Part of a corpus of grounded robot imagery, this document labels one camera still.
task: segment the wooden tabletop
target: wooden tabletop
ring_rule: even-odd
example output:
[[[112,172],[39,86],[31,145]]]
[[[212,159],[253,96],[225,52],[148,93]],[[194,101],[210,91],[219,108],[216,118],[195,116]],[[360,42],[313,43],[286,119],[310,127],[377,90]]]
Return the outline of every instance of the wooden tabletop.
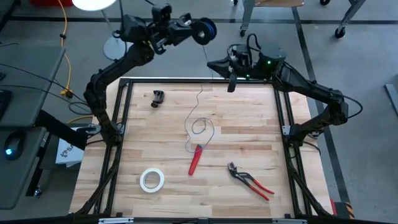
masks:
[[[117,83],[107,90],[110,114]],[[261,218],[293,214],[272,87],[238,85],[234,93],[228,93],[226,87],[222,84],[203,84],[200,104],[188,119],[187,129],[192,136],[188,144],[190,150],[195,150],[197,144],[206,143],[212,132],[208,125],[203,134],[193,135],[191,125],[194,120],[206,117],[215,125],[213,139],[204,149],[194,175],[189,176],[193,154],[184,148],[188,139],[184,120],[197,103],[200,84],[134,84],[113,214],[123,212],[124,216],[133,217]],[[165,92],[164,102],[158,108],[150,106],[154,98],[153,90]],[[302,123],[310,119],[306,97],[291,93],[290,99],[295,121]],[[199,122],[194,128],[198,131],[202,127],[203,123]],[[306,141],[316,144],[312,139]],[[77,211],[97,187],[104,150],[103,143],[86,148],[71,212]],[[309,189],[331,212],[318,151],[304,145],[301,155]],[[273,190],[275,195],[265,193],[270,198],[266,201],[238,179],[232,178],[227,169],[229,162],[235,163],[238,172],[250,173],[263,186]],[[160,191],[148,194],[140,188],[139,178],[151,167],[164,173],[165,184]],[[150,177],[147,183],[151,184],[150,181],[156,181],[156,175]],[[298,194],[304,211],[300,191]]]

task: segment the tape roll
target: tape roll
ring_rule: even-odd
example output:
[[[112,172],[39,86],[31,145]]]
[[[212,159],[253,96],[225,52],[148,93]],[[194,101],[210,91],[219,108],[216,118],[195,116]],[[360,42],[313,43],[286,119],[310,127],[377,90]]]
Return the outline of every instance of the tape roll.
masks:
[[[146,180],[146,178],[147,178],[147,176],[149,174],[153,174],[153,173],[156,173],[157,175],[159,175],[160,181],[159,181],[159,184],[156,187],[148,188],[148,186],[145,184],[145,180]],[[158,190],[160,190],[163,187],[163,185],[164,185],[164,175],[163,175],[162,171],[160,171],[160,169],[149,168],[149,169],[145,170],[141,174],[141,177],[139,179],[139,185],[141,186],[141,188],[145,192],[147,192],[147,193],[155,193],[155,192],[157,192]]]

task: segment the yellow cable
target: yellow cable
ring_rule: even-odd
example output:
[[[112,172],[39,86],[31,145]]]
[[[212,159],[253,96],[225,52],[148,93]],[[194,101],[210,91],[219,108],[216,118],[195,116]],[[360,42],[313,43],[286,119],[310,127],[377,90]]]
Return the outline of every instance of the yellow cable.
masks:
[[[86,115],[86,116],[80,116],[80,117],[77,117],[77,118],[73,118],[73,119],[71,119],[70,121],[68,121],[68,124],[73,123],[73,122],[75,122],[75,121],[78,121],[78,120],[80,120],[80,119],[85,119],[85,118],[92,118],[92,116]]]
[[[63,4],[62,4],[61,0],[58,0],[58,2],[60,3],[60,6],[61,6],[62,12],[63,12],[63,18],[65,19],[65,26],[63,27],[63,32],[62,32],[62,35],[65,35],[67,33],[67,28],[68,28],[67,13],[65,12],[65,9],[63,8]],[[61,47],[63,47],[63,38],[62,37],[61,37]],[[72,78],[72,66],[70,65],[68,56],[66,54],[64,54],[64,56],[68,62],[69,75],[68,75],[67,85],[66,85],[65,89],[61,91],[61,95],[66,95],[67,92],[69,92],[69,91],[72,92],[72,90],[70,89],[70,80]]]

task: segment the red-handled pliers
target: red-handled pliers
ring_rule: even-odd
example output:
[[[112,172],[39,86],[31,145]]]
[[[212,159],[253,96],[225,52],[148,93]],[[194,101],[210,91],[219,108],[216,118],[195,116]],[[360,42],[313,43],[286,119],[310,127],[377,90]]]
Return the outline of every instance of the red-handled pliers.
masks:
[[[255,193],[259,194],[261,197],[265,198],[266,200],[269,200],[269,198],[265,194],[261,193],[258,189],[254,188],[251,184],[249,184],[249,182],[247,180],[245,180],[245,178],[252,180],[260,189],[265,190],[266,192],[268,192],[270,194],[275,194],[273,191],[268,190],[265,187],[263,187],[258,181],[255,180],[255,178],[253,178],[247,172],[238,172],[237,168],[233,162],[230,162],[228,164],[228,170],[229,170],[229,173],[231,173],[231,175],[233,177],[237,178],[238,180],[240,180],[241,182],[246,184],[248,187],[250,187],[250,189],[252,189]]]

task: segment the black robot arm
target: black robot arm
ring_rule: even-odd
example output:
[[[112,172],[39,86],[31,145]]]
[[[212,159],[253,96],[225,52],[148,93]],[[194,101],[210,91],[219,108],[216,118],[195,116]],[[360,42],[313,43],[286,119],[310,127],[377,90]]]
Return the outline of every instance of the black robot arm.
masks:
[[[318,116],[303,124],[285,126],[285,136],[289,144],[302,146],[307,134],[320,134],[323,128],[344,124],[348,120],[348,104],[339,90],[333,90],[316,82],[310,82],[296,69],[285,62],[284,51],[273,44],[263,45],[259,52],[259,60],[252,62],[251,48],[247,44],[229,46],[228,56],[223,60],[208,62],[207,66],[229,79],[228,91],[233,92],[237,77],[264,80],[283,92],[297,92],[327,104]]]
[[[136,66],[143,66],[153,60],[154,54],[161,55],[166,45],[178,45],[192,36],[194,40],[206,45],[215,38],[216,26],[207,19],[192,21],[190,14],[171,20],[172,8],[168,4],[152,8],[153,22],[146,24],[139,17],[124,15],[118,32],[121,40],[132,42],[124,57],[115,60],[110,66],[91,76],[84,97],[101,126],[100,133],[107,145],[115,146],[121,142],[121,133],[106,112],[106,87]]]

